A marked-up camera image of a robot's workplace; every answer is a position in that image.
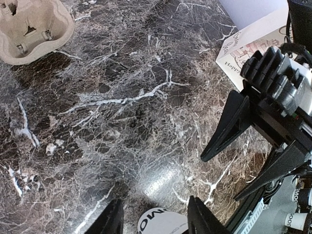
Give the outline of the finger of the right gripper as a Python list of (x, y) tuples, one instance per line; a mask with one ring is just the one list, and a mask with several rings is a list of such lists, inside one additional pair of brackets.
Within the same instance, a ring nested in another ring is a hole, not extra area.
[(235, 90), (230, 91), (217, 128), (201, 154), (201, 160), (207, 162), (215, 157), (246, 131), (250, 125), (249, 97)]
[(298, 141), (293, 141), (285, 148), (281, 145), (279, 148), (273, 149), (272, 155), (262, 171), (234, 199), (239, 201), (274, 180), (304, 172), (304, 165), (309, 160), (310, 151)]

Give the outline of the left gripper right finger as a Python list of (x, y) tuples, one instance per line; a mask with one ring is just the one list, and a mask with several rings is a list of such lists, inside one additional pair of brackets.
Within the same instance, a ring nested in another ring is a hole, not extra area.
[(200, 198), (190, 196), (187, 210), (188, 233), (230, 234)]

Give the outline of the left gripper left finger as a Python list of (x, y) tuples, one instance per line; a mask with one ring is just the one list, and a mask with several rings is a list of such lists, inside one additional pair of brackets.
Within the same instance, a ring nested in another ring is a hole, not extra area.
[(113, 199), (85, 234), (122, 234), (124, 210), (121, 199)]

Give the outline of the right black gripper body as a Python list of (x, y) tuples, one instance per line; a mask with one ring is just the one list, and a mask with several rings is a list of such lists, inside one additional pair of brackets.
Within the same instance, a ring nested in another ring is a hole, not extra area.
[(273, 146), (287, 144), (304, 161), (312, 157), (312, 73), (289, 58), (295, 51), (312, 60), (299, 46), (256, 51), (243, 65), (242, 94), (249, 97), (254, 127)]

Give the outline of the stack of white paper cups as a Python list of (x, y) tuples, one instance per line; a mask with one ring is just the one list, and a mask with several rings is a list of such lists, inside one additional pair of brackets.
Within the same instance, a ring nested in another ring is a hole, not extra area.
[[(312, 207), (312, 189), (295, 189), (292, 193), (292, 202), (296, 203), (300, 210)], [(284, 225), (287, 228), (292, 228), (301, 231), (303, 234), (312, 233), (312, 213), (299, 212), (288, 213)]]

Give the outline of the single white paper cup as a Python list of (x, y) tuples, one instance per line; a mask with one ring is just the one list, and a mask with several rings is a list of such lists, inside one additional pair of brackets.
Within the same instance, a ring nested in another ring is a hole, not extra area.
[(146, 211), (137, 224), (138, 234), (188, 234), (185, 215), (156, 207)]

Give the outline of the brown cardboard cup carrier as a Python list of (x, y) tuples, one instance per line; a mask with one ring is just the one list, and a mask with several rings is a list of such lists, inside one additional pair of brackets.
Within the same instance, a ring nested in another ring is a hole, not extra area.
[(0, 58), (11, 65), (31, 63), (63, 46), (74, 26), (59, 0), (2, 0)]

